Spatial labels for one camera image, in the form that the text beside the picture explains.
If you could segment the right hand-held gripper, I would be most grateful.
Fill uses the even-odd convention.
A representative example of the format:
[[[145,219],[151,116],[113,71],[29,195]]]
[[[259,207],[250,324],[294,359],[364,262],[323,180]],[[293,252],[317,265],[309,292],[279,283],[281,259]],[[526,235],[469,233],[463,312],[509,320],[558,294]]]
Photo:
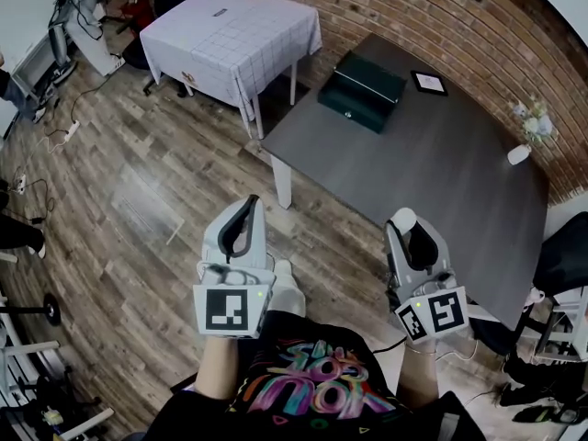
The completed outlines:
[[[408,242],[409,256],[404,242]],[[447,245],[436,230],[413,220],[388,220],[390,313],[411,341],[427,341],[469,325],[465,288],[445,263]]]

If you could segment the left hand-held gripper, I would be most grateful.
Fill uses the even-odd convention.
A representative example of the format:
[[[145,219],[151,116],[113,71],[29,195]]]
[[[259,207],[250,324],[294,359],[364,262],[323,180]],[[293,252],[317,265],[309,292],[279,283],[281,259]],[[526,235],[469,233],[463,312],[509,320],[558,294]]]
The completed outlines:
[[[207,227],[193,286],[198,332],[229,338],[259,336],[276,275],[268,263],[260,197],[225,208]]]

